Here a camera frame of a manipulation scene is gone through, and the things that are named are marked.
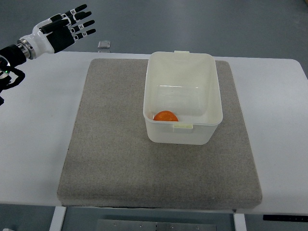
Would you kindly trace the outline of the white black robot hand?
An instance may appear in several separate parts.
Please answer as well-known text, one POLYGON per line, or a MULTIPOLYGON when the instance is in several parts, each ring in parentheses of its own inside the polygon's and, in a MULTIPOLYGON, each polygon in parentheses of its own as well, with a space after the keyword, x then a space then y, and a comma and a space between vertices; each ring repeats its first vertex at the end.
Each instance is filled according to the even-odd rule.
POLYGON ((82 12, 87 5, 82 4, 63 14, 57 14, 36 24, 31 34, 31 46, 35 53, 58 53, 75 43, 74 40, 80 40, 96 32, 96 29, 90 29, 72 36, 82 29, 94 24, 94 20, 87 21, 69 29, 68 26, 76 24, 90 15, 91 11, 82 12))

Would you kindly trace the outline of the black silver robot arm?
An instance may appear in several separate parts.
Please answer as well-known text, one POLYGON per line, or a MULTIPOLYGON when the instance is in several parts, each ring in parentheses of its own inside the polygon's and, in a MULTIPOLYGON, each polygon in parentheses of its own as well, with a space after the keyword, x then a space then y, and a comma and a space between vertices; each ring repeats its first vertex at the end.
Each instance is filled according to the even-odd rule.
POLYGON ((65 13, 56 14, 35 25, 32 33, 21 37, 16 44, 0 50, 0 90, 8 90, 18 86, 25 73, 16 67, 28 59, 33 60, 44 53, 54 54, 65 50, 76 41, 87 37, 96 30, 85 28, 94 24, 94 20, 79 22, 91 16, 85 12, 86 4, 82 4, 65 13))

